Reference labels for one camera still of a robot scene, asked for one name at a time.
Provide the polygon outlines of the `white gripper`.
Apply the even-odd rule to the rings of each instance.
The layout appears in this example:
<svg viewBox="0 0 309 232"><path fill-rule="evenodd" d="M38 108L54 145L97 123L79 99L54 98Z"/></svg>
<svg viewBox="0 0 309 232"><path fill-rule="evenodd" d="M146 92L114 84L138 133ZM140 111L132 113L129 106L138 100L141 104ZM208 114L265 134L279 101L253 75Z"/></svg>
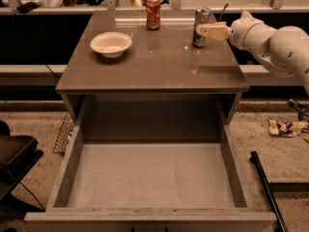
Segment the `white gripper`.
<svg viewBox="0 0 309 232"><path fill-rule="evenodd" d="M201 26L202 36L217 41L229 38L231 45L251 54L268 53L269 41L275 32L275 28L266 25L248 11L243 11L240 18L232 23L231 28L225 22L207 23Z"/></svg>

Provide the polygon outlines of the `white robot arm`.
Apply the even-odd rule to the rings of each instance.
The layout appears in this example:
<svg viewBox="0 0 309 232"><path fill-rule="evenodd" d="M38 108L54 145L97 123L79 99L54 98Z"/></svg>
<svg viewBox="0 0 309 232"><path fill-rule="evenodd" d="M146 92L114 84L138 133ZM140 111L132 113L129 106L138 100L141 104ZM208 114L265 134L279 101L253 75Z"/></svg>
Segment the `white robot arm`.
<svg viewBox="0 0 309 232"><path fill-rule="evenodd" d="M275 29L242 11L230 26L225 22L198 24L197 34L248 51L270 73L279 77L296 75L309 94L309 35L301 28Z"/></svg>

